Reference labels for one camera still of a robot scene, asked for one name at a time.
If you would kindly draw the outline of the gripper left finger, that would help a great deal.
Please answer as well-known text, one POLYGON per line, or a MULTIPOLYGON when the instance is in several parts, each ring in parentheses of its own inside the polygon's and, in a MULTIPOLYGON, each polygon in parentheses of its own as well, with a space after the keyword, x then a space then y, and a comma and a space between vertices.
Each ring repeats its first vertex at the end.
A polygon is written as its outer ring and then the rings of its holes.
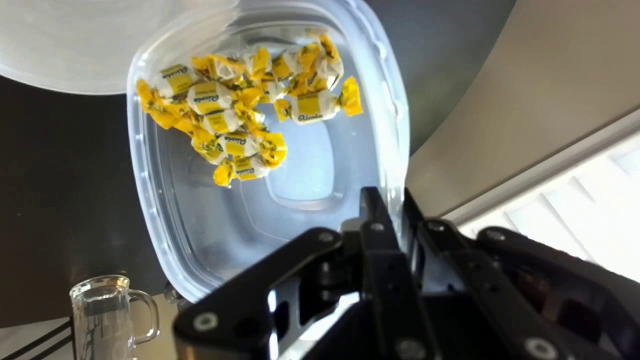
POLYGON ((441 360, 380 192, 359 200, 357 230, 310 228, 181 312, 178 360, 277 360, 351 294, 307 360, 441 360))

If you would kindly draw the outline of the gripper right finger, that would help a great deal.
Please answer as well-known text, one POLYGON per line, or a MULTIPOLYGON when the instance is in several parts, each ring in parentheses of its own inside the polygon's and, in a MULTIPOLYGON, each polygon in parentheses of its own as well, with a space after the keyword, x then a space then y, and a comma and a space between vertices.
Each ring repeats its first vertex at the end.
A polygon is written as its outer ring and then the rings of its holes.
POLYGON ((507 228, 462 235, 409 189, 403 212, 419 284, 469 299, 496 360, 640 360, 639 282, 507 228))

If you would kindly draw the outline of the clear plastic container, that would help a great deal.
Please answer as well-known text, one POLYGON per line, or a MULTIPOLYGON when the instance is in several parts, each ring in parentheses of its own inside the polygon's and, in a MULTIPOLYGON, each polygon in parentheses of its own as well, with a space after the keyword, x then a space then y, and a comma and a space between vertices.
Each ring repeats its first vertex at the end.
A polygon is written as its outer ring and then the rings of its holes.
POLYGON ((409 105, 393 48, 365 0, 208 1, 149 34, 127 84, 135 184, 160 265, 174 288, 198 301, 287 241, 314 227, 338 230, 359 214, 362 187, 380 191, 398 227, 409 166, 409 105), (327 34, 345 76, 360 88, 363 114, 299 125, 261 105, 266 126, 288 145, 267 177, 230 187, 185 133, 144 114, 137 80, 191 56, 263 46, 272 54, 327 34))

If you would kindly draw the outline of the yellow wrapped candy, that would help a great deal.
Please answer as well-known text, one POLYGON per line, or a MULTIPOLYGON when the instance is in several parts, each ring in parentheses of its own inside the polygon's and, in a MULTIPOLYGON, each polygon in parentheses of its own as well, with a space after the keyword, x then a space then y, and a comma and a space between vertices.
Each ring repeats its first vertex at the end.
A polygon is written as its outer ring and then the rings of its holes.
POLYGON ((338 95, 329 89, 292 96, 290 100, 278 99, 274 102, 275 114, 280 122, 293 120, 298 125, 333 119, 343 111, 347 117, 364 113, 361 92, 354 76, 349 76, 338 95))

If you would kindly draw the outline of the white bowl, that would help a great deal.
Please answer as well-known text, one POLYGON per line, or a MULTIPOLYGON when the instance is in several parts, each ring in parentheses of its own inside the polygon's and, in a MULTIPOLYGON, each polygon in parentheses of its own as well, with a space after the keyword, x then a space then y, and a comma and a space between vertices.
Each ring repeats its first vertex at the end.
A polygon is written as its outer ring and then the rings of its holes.
POLYGON ((138 48, 195 9, 238 0, 0 0, 0 76, 80 95, 126 91, 138 48))

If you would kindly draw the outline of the clear glass mug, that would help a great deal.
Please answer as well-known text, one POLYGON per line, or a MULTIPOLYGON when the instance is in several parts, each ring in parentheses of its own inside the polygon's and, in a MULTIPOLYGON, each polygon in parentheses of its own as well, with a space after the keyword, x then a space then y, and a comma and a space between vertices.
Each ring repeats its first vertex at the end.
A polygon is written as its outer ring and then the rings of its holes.
POLYGON ((134 350, 160 334, 159 308, 153 297, 131 288, 125 275, 101 275, 83 280, 69 291, 74 360, 137 360, 134 350), (131 303, 150 313, 145 333, 136 335, 131 303))

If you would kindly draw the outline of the heap of yellow wrapped candies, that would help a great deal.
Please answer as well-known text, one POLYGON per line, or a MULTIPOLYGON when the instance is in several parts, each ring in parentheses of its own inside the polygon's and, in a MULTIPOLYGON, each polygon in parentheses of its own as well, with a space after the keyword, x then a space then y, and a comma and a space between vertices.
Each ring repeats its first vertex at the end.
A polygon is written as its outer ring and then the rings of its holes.
POLYGON ((344 72, 338 48, 323 34, 278 54, 255 45, 194 56, 138 79, 135 93, 142 111, 162 129, 185 133, 215 167, 214 183, 229 187, 268 176, 287 157, 284 135, 268 130, 258 106, 321 90, 338 96, 344 72))

